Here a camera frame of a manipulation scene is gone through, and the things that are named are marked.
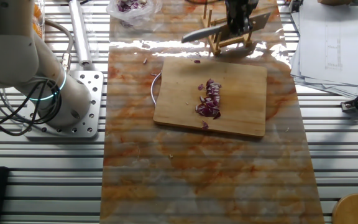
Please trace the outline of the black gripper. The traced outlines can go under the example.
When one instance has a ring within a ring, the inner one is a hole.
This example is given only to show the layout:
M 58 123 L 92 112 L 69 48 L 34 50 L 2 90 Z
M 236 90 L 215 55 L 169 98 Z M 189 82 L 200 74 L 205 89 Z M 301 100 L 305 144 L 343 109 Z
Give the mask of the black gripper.
M 252 30 L 249 16 L 257 7 L 259 0 L 225 0 L 227 26 L 231 34 L 246 34 Z M 239 17 L 239 28 L 236 18 Z

